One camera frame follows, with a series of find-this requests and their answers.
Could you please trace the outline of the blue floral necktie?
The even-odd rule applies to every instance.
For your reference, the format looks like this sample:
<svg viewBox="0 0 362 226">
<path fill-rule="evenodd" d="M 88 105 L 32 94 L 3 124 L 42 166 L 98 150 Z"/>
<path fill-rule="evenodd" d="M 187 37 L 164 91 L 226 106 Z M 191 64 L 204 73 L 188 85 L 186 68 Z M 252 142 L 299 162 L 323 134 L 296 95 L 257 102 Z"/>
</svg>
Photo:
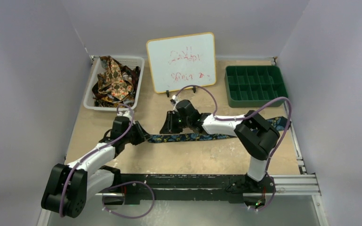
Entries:
<svg viewBox="0 0 362 226">
<path fill-rule="evenodd" d="M 277 130 L 283 131 L 287 125 L 287 118 L 283 116 L 269 118 L 267 121 Z M 193 142 L 193 141 L 211 141 L 235 138 L 235 136 L 225 134 L 203 135 L 197 133 L 185 133 L 174 135 L 151 135 L 147 140 L 149 143 L 171 143 L 171 142 Z"/>
</svg>

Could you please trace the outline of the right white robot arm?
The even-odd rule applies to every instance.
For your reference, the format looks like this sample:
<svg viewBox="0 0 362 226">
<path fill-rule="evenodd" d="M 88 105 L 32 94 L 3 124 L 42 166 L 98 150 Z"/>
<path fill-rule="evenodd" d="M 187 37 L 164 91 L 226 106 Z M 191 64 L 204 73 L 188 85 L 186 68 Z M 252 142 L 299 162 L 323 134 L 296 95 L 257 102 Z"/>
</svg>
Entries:
<svg viewBox="0 0 362 226">
<path fill-rule="evenodd" d="M 200 113 L 189 100 L 173 101 L 174 109 L 168 111 L 161 134 L 180 134 L 185 128 L 202 135 L 228 135 L 237 137 L 250 154 L 246 186 L 256 192 L 264 186 L 271 152 L 278 146 L 280 132 L 253 110 L 244 115 L 216 116 Z"/>
</svg>

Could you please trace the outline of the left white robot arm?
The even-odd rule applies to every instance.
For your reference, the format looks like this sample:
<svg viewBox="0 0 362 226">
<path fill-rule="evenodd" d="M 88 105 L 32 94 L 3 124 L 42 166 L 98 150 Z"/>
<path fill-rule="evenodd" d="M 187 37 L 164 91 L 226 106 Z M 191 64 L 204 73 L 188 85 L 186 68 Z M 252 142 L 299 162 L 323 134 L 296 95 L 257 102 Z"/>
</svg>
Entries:
<svg viewBox="0 0 362 226">
<path fill-rule="evenodd" d="M 150 138 L 138 121 L 127 116 L 115 117 L 112 128 L 91 151 L 67 165 L 58 163 L 52 168 L 41 207 L 61 217 L 76 218 L 86 202 L 101 191 L 115 193 L 121 188 L 126 194 L 129 186 L 148 187 L 145 182 L 123 182 L 121 171 L 106 163 L 115 159 L 126 144 L 139 145 Z"/>
</svg>

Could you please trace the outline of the white plastic basket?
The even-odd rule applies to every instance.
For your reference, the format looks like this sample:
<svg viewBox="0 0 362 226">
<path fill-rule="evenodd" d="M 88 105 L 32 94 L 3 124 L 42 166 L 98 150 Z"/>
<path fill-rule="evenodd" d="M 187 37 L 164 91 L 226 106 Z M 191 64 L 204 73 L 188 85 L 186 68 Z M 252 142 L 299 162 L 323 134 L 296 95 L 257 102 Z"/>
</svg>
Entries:
<svg viewBox="0 0 362 226">
<path fill-rule="evenodd" d="M 142 85 L 142 77 L 143 77 L 143 71 L 145 66 L 145 59 L 139 56 L 127 56 L 127 55 L 108 55 L 119 61 L 120 63 L 129 66 L 130 68 L 135 68 L 136 66 L 139 66 L 141 68 L 140 72 L 140 80 L 138 83 L 138 90 L 136 93 L 136 102 L 135 104 L 130 107 L 131 109 L 135 109 L 138 103 L 139 94 L 140 94 L 140 88 Z M 85 108 L 95 111 L 101 111 L 101 112 L 116 112 L 116 111 L 126 111 L 126 107 L 118 106 L 118 107 L 96 107 L 94 105 L 94 99 L 93 99 L 93 93 L 92 93 L 92 87 L 97 82 L 97 74 L 102 73 L 105 71 L 105 69 L 102 68 L 101 62 L 100 62 L 101 56 L 93 56 L 93 65 L 92 65 L 92 71 L 91 71 L 91 78 L 88 84 L 88 88 L 84 97 L 83 105 Z"/>
</svg>

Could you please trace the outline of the orange patterned necktie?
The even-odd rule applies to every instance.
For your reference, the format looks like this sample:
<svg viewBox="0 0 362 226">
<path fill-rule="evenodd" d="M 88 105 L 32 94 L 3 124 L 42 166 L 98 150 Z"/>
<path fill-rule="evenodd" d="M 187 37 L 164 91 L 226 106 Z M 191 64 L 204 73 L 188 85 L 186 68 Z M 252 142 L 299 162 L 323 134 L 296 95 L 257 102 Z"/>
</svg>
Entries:
<svg viewBox="0 0 362 226">
<path fill-rule="evenodd" d="M 121 64 L 111 56 L 100 57 L 103 73 L 97 74 L 98 93 L 114 101 L 123 101 L 133 91 L 132 79 L 125 79 Z"/>
</svg>

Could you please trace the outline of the dark brown necktie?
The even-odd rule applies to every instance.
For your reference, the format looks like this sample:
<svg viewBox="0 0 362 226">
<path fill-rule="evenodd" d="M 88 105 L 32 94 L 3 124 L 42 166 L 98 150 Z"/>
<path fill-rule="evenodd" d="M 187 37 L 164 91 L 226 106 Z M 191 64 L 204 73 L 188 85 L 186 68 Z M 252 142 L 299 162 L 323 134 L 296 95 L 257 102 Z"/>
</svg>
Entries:
<svg viewBox="0 0 362 226">
<path fill-rule="evenodd" d="M 130 68 L 110 56 L 100 57 L 104 72 L 97 74 L 97 82 L 92 87 L 96 107 L 118 107 L 125 104 L 132 107 L 136 102 L 136 93 L 141 68 Z"/>
</svg>

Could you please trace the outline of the small whiteboard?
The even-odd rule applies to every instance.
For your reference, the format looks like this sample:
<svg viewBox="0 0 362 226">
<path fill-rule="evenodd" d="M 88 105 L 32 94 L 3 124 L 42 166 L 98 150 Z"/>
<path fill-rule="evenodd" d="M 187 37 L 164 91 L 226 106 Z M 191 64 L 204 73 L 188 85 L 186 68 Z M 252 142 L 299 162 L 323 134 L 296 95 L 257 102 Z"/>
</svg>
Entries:
<svg viewBox="0 0 362 226">
<path fill-rule="evenodd" d="M 178 91 L 216 83 L 215 38 L 211 32 L 149 40 L 146 43 L 153 89 Z"/>
</svg>

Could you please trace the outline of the green compartment tray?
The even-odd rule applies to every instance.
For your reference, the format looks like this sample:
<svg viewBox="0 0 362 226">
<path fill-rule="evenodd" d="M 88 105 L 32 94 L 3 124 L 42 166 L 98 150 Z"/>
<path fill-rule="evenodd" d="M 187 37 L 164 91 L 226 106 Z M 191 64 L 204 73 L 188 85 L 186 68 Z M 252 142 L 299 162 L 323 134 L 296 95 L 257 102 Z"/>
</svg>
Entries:
<svg viewBox="0 0 362 226">
<path fill-rule="evenodd" d="M 224 79 L 232 108 L 258 108 L 278 97 L 288 97 L 281 70 L 275 65 L 229 65 Z"/>
</svg>

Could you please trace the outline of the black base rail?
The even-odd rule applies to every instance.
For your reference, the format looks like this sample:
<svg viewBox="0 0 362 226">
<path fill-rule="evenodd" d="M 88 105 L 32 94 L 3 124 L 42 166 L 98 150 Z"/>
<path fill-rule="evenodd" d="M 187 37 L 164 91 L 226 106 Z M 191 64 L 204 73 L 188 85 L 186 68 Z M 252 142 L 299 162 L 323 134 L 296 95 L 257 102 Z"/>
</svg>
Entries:
<svg viewBox="0 0 362 226">
<path fill-rule="evenodd" d="M 265 176 L 257 182 L 246 174 L 121 174 L 113 193 L 125 204 L 141 201 L 227 201 L 260 207 L 275 195 L 274 179 Z"/>
</svg>

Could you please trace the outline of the aluminium frame rail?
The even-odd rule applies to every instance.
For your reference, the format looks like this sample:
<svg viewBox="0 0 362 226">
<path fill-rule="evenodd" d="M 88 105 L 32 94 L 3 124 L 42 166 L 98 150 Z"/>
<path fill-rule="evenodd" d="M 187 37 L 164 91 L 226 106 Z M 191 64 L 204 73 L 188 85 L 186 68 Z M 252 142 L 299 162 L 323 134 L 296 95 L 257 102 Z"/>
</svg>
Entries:
<svg viewBox="0 0 362 226">
<path fill-rule="evenodd" d="M 116 196 L 113 193 L 105 194 L 103 190 L 113 188 L 115 177 L 109 172 L 103 172 L 101 176 L 93 175 L 88 182 L 76 185 L 74 189 L 69 188 L 66 198 L 80 196 L 89 199 L 94 195 Z M 315 175 L 275 175 L 272 177 L 275 183 L 275 194 L 289 195 L 317 195 L 320 188 Z"/>
</svg>

